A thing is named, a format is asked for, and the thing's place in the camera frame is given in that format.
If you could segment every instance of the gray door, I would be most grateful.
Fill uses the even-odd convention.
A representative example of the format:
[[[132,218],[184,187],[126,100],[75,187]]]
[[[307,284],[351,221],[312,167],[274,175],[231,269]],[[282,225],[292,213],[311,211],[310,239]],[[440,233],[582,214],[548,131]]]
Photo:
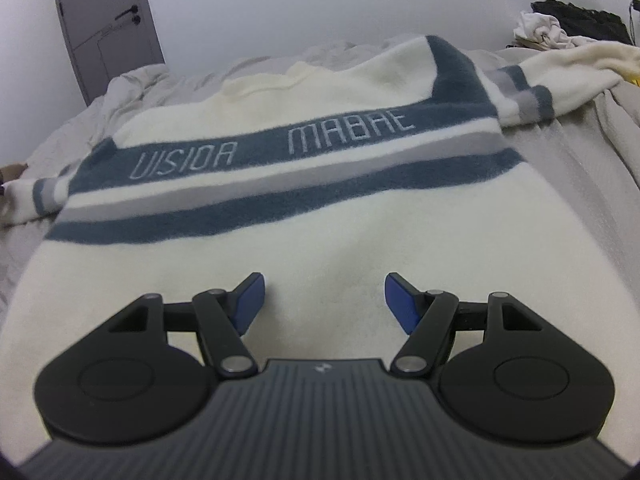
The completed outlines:
[[[78,84],[89,104],[109,81],[164,62],[147,0],[56,0]]]

